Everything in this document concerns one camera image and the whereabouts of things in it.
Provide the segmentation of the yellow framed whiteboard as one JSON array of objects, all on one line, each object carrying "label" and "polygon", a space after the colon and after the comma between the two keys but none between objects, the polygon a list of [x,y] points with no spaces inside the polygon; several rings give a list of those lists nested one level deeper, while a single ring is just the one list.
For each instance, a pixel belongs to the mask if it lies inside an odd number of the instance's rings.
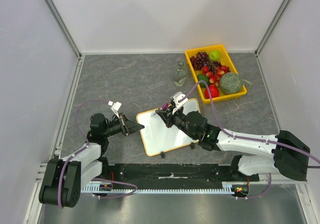
[{"label": "yellow framed whiteboard", "polygon": [[136,120],[144,125],[140,130],[143,146],[149,157],[160,155],[174,149],[196,143],[176,126],[167,128],[163,120],[156,114],[156,110],[141,112],[137,114]]}]

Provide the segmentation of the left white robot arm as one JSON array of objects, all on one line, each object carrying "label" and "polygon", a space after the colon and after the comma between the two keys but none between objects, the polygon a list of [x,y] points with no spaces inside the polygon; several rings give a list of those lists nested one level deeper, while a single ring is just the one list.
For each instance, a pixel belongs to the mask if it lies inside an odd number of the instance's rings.
[{"label": "left white robot arm", "polygon": [[120,113],[108,121],[102,113],[90,118],[90,130],[85,135],[84,145],[72,154],[50,159],[42,180],[38,200],[41,204],[73,208],[81,190],[94,178],[106,180],[110,175],[107,158],[108,138],[116,134],[128,136],[145,126],[131,121]]}]

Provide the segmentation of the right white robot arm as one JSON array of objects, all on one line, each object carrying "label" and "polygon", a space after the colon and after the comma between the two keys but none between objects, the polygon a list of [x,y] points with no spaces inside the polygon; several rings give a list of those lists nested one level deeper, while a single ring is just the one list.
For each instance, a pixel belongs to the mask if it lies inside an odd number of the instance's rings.
[{"label": "right white robot arm", "polygon": [[236,133],[208,123],[200,112],[187,114],[183,109],[169,107],[155,113],[167,128],[177,127],[189,138],[208,151],[236,151],[229,168],[235,181],[245,176],[264,173],[279,173],[295,181],[306,181],[310,149],[289,131],[281,130],[277,135],[252,135]]}]

